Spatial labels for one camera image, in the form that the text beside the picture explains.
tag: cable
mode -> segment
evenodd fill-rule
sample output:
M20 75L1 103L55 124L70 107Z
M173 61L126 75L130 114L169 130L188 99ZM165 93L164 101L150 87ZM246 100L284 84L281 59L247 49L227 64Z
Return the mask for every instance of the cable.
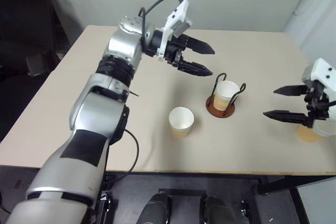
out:
M146 24L146 15L152 10L154 9L154 7L156 7L159 3L161 3L164 0L158 0L156 1L154 4L152 4L148 10L146 10L144 7L141 7L138 13L139 17L142 17L142 26L141 26L141 42L142 42L142 46L144 46L145 43L145 24Z
M313 104L316 108L318 109L327 109L331 106L335 106L336 105L336 100L332 101L332 102L326 102L326 103L315 103Z
M130 90L130 94L132 94L132 95L135 95L136 97L139 97L139 95L138 95L138 94L136 94L136 93L132 92L131 90Z
M11 214L11 212L8 211L3 205L0 205L0 208L1 208L2 210L4 210L6 213Z
M161 3L162 1L164 1L164 0L158 0L158 1L156 1L153 5L151 5L151 7L149 7L148 9L147 9L147 11L146 11L146 15L154 8L154 7L156 7L159 3Z
M146 10L145 7L141 7L140 11L138 13L139 17L142 17L142 23L141 23L141 42L142 46L144 46L145 43L145 23L146 23Z
M137 138L136 138L131 132L129 132L129 131L126 130L126 129L125 129L125 131L126 131L128 134L130 134L131 137L134 139L135 144L137 145L137 149L136 149L136 152L137 152L136 154L137 154L137 155L136 155L136 157L135 157L135 160L134 160L134 163L133 163L132 167L128 170L128 172L126 172L126 173L125 173L124 175L122 175L120 178L116 178L116 179L113 179L113 180L105 181L105 182L104 182L105 185L114 184L115 182L122 180L123 178L125 178L127 175L129 175L129 174L133 171L135 165L137 164L138 157L139 157L139 143L138 143L138 140L137 140Z
M1 191L0 191L0 208L1 208L2 210L4 210L6 213L11 214L11 212L8 211L8 210L4 207L4 205L2 205L2 195L1 195Z

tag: dark floor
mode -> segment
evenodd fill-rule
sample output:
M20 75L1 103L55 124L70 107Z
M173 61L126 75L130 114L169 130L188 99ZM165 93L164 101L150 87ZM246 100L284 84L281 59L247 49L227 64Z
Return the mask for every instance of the dark floor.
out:
M3 205L12 210L24 199L29 184L37 170L0 166L0 191ZM135 224L152 195L159 188L206 190L208 195L222 199L234 213L237 224L249 224L240 215L240 201L249 200L254 224L299 224L299 220L288 192L274 193L267 196L254 196L251 186L254 179L232 179L215 177L188 177L167 175L129 175L116 183L112 189L116 202L113 224ZM171 224L198 223L197 196L172 197ZM0 210L0 221L5 223L8 214Z

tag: chair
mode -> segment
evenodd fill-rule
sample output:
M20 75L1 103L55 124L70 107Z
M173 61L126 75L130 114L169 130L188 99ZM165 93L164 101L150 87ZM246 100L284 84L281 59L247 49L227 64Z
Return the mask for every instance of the chair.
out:
M59 59L49 0L0 0L0 141Z

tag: white paper cup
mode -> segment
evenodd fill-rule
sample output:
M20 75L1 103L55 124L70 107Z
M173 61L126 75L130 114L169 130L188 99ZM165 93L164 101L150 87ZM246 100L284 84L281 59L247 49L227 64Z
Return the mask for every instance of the white paper cup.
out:
M194 114L187 108L177 107L169 113L170 129L173 136L185 137L194 123Z
M238 91L240 91L240 88L234 82L220 81L216 87L214 107L217 110L224 111L229 105L231 98Z
M336 124L333 121L316 120L312 129L300 125L296 130L296 135L304 142L317 142L336 135Z

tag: beige table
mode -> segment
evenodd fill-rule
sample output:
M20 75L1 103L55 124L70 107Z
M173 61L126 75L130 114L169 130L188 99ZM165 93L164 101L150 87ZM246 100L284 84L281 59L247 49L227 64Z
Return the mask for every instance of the beige table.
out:
M95 72L116 27L89 26L57 69L32 99L0 144L0 164L41 167L70 134L68 117L88 77ZM263 116L274 109L305 111L303 97L273 94L279 87L300 84L307 61L283 33L189 30L208 42L215 55L191 50L186 60L210 68L211 77L195 77L143 55L127 101L127 129L140 144L135 171L238 174L334 174L335 138L316 143L297 139L297 125ZM216 76L246 91L227 119L210 115L205 101ZM169 132L168 113L176 106L190 108L196 117L185 139ZM127 135L110 147L107 170L128 170L135 157L134 141Z

